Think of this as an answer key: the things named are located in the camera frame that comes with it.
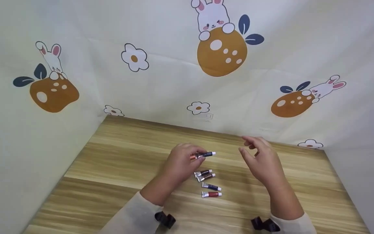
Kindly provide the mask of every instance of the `left hand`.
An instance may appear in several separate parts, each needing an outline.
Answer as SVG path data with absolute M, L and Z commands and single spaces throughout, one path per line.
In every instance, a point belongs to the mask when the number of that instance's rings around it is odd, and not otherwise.
M 200 157 L 190 161 L 190 156 L 196 153 L 206 153 L 206 150 L 190 143 L 181 143 L 172 148 L 164 164 L 160 175 L 178 186 L 186 181 L 206 160 L 206 157 Z

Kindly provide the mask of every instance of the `bunny illustration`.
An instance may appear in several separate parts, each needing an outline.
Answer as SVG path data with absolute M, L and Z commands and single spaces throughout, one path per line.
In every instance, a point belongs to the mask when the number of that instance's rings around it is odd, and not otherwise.
M 63 69 L 61 68 L 61 62 L 59 58 L 61 53 L 60 45 L 54 44 L 51 51 L 48 51 L 46 44 L 41 41 L 37 41 L 35 43 L 35 46 L 40 50 L 40 53 L 43 55 L 43 58 L 46 60 L 47 64 L 50 67 L 50 70 L 52 71 L 50 73 L 50 78 L 52 80 L 56 80 L 59 77 L 63 76 L 65 79 L 67 79 L 66 74 L 64 74 Z
M 232 33 L 235 25 L 230 23 L 227 9 L 223 5 L 224 0 L 213 0 L 212 3 L 206 3 L 205 0 L 192 0 L 191 6 L 196 9 L 199 15 L 197 22 L 199 25 L 200 41 L 208 40 L 210 31 L 222 27 L 224 33 Z
M 308 96 L 310 94 L 314 95 L 314 99 L 312 100 L 312 103 L 316 103 L 320 100 L 320 98 L 323 98 L 325 95 L 331 93 L 335 89 L 341 89 L 344 86 L 346 86 L 345 81 L 337 82 L 337 80 L 340 79 L 339 75 L 331 76 L 328 81 L 325 83 L 318 84 L 310 90 L 304 90 L 301 94 L 304 96 Z

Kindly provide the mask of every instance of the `wooden table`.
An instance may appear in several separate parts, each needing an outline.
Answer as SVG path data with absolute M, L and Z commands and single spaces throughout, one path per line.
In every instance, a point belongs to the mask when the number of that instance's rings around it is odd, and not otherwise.
M 180 142 L 217 151 L 201 169 L 213 169 L 216 177 L 207 182 L 223 188 L 223 196 L 203 199 L 201 191 L 208 190 L 192 176 L 164 207 L 177 219 L 168 233 L 255 233 L 250 219 L 269 217 L 269 196 L 238 152 L 240 137 L 112 116 L 82 149 L 24 233 L 96 233 L 154 177 Z M 369 233 L 323 151 L 273 145 L 318 233 Z

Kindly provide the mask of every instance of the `sleeve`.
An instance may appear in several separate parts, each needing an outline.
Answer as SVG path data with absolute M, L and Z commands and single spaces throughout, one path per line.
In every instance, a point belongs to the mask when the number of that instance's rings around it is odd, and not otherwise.
M 304 213 L 303 216 L 301 216 L 298 219 L 294 220 L 285 220 L 280 219 L 278 217 L 270 215 L 270 219 L 274 221 L 279 228 L 281 228 L 280 231 L 273 232 L 276 234 L 316 234 L 316 229 L 314 228 L 310 217 Z
M 155 214 L 161 211 L 161 206 L 152 204 L 137 192 L 98 234 L 155 233 L 160 225 L 155 219 Z

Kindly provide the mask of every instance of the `flower illustration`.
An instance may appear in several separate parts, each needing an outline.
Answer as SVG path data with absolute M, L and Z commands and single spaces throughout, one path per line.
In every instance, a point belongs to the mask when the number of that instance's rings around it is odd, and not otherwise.
M 191 111 L 194 115 L 200 113 L 206 113 L 210 111 L 210 104 L 207 102 L 193 102 L 187 107 L 187 110 Z
M 137 72 L 140 69 L 147 70 L 150 67 L 147 62 L 147 53 L 143 49 L 135 48 L 131 43 L 125 44 L 125 51 L 122 51 L 120 56 L 133 72 Z
M 314 139 L 308 139 L 305 142 L 301 142 L 300 144 L 298 144 L 298 146 L 305 147 L 305 148 L 311 148 L 311 149 L 318 149 L 318 148 L 323 147 L 324 145 L 317 142 Z
M 118 108 L 113 108 L 110 105 L 105 105 L 104 112 L 114 116 L 125 116 Z

